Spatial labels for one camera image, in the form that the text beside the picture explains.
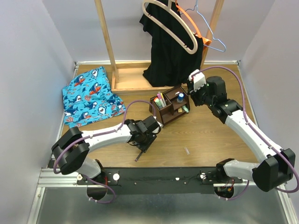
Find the blue shark print cloth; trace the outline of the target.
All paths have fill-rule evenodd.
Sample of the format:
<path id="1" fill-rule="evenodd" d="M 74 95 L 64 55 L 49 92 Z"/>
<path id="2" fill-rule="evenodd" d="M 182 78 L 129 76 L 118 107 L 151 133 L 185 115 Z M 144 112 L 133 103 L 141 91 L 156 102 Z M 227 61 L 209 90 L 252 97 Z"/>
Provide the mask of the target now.
<path id="1" fill-rule="evenodd" d="M 77 75 L 62 89 L 64 124 L 82 127 L 125 112 L 123 100 L 112 93 L 104 67 Z"/>

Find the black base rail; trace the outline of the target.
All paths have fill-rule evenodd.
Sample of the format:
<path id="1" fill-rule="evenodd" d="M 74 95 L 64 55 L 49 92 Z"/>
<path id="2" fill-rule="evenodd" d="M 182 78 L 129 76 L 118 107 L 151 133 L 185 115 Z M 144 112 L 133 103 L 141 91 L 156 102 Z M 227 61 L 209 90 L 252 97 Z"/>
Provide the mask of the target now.
<path id="1" fill-rule="evenodd" d="M 97 177 L 83 177 L 87 194 L 102 198 L 105 194 L 214 194 L 233 193 L 230 180 L 218 181 L 215 167 L 105 168 Z"/>

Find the orange black highlighter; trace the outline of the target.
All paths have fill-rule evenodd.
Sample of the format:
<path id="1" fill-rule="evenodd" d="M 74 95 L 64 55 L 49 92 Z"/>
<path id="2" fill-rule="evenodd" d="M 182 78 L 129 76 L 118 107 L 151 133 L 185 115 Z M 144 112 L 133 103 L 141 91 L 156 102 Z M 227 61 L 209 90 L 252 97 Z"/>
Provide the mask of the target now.
<path id="1" fill-rule="evenodd" d="M 155 102 L 156 104 L 159 104 L 159 103 L 160 103 L 160 101 L 159 101 L 158 98 L 154 98 L 154 102 Z"/>

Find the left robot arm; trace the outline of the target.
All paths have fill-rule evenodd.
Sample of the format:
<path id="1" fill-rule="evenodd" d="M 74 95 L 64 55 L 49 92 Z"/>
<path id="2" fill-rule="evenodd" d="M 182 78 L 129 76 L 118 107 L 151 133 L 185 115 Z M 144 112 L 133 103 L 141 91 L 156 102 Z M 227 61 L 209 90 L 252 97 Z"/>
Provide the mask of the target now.
<path id="1" fill-rule="evenodd" d="M 151 115 L 144 120 L 127 119 L 113 127 L 94 131 L 70 128 L 51 148 L 55 157 L 53 171 L 63 175 L 77 172 L 91 183 L 99 184 L 103 181 L 104 168 L 98 160 L 88 158 L 89 153 L 110 145 L 128 143 L 143 154 L 162 127 L 163 124 Z"/>

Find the orange plastic hanger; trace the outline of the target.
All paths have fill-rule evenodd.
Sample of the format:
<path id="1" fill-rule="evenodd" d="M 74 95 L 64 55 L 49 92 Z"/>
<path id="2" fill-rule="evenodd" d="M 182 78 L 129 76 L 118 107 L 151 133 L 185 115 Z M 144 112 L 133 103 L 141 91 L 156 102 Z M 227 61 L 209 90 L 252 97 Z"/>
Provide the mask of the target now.
<path id="1" fill-rule="evenodd" d="M 205 38 L 205 37 L 202 37 L 202 35 L 201 35 L 201 33 L 199 31 L 199 28 L 197 27 L 196 23 L 193 21 L 193 19 L 191 18 L 191 16 L 181 6 L 178 5 L 177 1 L 175 1 L 175 5 L 177 7 L 177 11 L 181 12 L 188 19 L 188 21 L 192 24 L 192 26 L 194 27 L 194 30 L 195 30 L 194 34 L 198 38 L 202 38 L 204 46 L 209 47 L 209 45 L 212 43 L 212 41 L 209 40 L 209 39 L 207 39 L 207 38 Z"/>

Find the blue small bottle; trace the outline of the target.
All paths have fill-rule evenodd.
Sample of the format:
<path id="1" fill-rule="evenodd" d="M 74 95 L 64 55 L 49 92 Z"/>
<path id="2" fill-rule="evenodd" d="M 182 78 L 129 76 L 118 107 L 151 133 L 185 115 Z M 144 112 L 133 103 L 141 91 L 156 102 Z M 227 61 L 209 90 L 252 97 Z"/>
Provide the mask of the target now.
<path id="1" fill-rule="evenodd" d="M 181 104 L 184 101 L 184 93 L 179 93 L 177 97 L 177 103 Z"/>

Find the mint green highlighter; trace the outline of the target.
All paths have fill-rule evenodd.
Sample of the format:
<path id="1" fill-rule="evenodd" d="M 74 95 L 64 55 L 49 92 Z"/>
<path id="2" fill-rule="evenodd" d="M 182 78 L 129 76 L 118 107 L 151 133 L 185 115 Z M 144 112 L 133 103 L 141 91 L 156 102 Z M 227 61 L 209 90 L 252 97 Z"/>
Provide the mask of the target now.
<path id="1" fill-rule="evenodd" d="M 160 101 L 159 104 L 157 104 L 157 106 L 158 106 L 159 109 L 162 109 L 162 108 L 163 108 L 163 105 L 162 105 L 161 101 Z"/>

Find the small clear tube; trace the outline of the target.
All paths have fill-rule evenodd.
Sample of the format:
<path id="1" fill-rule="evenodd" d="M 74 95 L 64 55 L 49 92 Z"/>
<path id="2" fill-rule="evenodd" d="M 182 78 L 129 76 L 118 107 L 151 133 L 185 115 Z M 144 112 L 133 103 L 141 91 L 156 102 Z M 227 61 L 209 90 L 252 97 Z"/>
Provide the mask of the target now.
<path id="1" fill-rule="evenodd" d="M 186 154 L 187 154 L 187 155 L 189 155 L 189 154 L 190 154 L 190 152 L 189 152 L 188 148 L 184 147 L 184 150 L 185 150 L 185 152 L 186 152 Z"/>

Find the wooden clothes rack frame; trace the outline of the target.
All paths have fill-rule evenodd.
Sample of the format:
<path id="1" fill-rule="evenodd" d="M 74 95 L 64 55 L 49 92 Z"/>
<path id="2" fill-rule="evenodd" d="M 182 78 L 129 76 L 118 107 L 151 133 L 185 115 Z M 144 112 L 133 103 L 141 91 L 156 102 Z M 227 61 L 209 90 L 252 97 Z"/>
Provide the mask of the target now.
<path id="1" fill-rule="evenodd" d="M 142 76 L 142 69 L 148 66 L 149 62 L 125 62 L 125 63 L 116 63 L 113 53 L 112 44 L 110 41 L 107 23 L 104 15 L 104 9 L 102 6 L 102 2 L 100 0 L 96 0 L 95 7 L 97 10 L 98 18 L 100 21 L 106 49 L 108 52 L 109 61 L 112 68 L 112 78 L 111 78 L 111 87 L 113 92 L 117 93 L 125 93 L 131 91 L 153 91 L 153 90 L 167 90 L 169 87 L 152 87 L 149 82 Z M 185 43 L 181 39 L 177 37 L 170 29 L 168 29 L 165 25 L 163 25 L 158 19 L 152 16 L 150 13 L 146 11 L 146 4 L 153 4 L 158 6 L 160 9 L 167 12 L 179 24 L 184 28 L 184 30 L 189 35 L 191 41 L 193 42 L 193 48 L 187 47 Z M 161 29 L 166 31 L 187 53 L 194 54 L 198 49 L 198 44 L 195 38 L 195 35 L 192 33 L 191 29 L 188 25 L 183 21 L 179 15 L 172 10 L 172 3 L 176 3 L 175 0 L 169 0 L 167 4 L 163 4 L 157 0 L 144 0 L 142 2 L 142 10 L 144 15 L 149 18 L 152 22 L 158 25 Z"/>

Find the brown wooden desk organizer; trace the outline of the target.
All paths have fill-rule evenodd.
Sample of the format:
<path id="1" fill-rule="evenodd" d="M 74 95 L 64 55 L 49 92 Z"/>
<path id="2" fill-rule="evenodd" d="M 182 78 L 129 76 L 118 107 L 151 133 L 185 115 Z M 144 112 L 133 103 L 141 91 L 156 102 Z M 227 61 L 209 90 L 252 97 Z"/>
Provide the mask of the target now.
<path id="1" fill-rule="evenodd" d="M 177 97 L 179 93 L 184 93 L 184 101 L 181 104 L 177 103 Z M 182 113 L 178 113 L 178 108 L 182 108 L 182 106 L 186 105 L 190 110 L 189 96 L 182 86 L 173 87 L 162 94 L 167 106 L 163 107 L 162 109 L 158 108 L 157 104 L 154 102 L 154 98 L 157 98 L 157 95 L 150 98 L 150 102 L 153 104 L 156 110 L 157 120 L 164 126 L 187 114 L 183 109 Z"/>

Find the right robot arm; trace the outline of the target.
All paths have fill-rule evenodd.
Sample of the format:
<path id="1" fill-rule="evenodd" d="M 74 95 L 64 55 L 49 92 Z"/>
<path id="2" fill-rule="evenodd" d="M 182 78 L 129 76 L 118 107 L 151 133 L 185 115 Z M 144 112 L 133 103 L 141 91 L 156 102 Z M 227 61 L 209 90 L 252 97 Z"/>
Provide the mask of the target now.
<path id="1" fill-rule="evenodd" d="M 221 183 L 231 177 L 252 181 L 264 192 L 291 180 L 295 153 L 271 141 L 233 99 L 227 98 L 221 77 L 206 78 L 202 72 L 188 77 L 188 94 L 196 106 L 206 105 L 212 114 L 230 127 L 254 153 L 257 162 L 226 159 L 216 165 L 215 178 Z"/>

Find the yellow white marker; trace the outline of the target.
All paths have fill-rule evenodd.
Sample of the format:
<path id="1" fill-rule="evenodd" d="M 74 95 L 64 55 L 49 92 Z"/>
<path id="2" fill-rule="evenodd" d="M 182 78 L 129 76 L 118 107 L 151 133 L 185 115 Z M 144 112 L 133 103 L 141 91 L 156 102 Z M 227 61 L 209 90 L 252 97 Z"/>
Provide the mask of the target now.
<path id="1" fill-rule="evenodd" d="M 163 101 L 163 104 L 164 104 L 164 106 L 167 106 L 167 104 L 166 104 L 166 101 L 165 101 L 165 99 L 164 99 L 164 97 L 163 97 L 163 94 L 162 94 L 162 93 L 160 93 L 160 96 L 161 96 L 161 99 L 162 99 L 162 101 Z"/>

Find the pink red pen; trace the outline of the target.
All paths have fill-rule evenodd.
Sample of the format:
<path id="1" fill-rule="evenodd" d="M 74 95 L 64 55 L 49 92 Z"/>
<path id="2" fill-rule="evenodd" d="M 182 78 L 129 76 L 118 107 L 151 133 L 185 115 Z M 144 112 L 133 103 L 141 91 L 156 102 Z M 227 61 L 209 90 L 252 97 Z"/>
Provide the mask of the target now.
<path id="1" fill-rule="evenodd" d="M 158 97 L 158 99 L 159 99 L 159 101 L 160 101 L 162 107 L 165 107 L 165 104 L 164 104 L 164 102 L 163 102 L 163 100 L 162 100 L 162 97 L 161 97 L 161 94 L 160 94 L 160 93 L 157 94 L 157 97 Z"/>

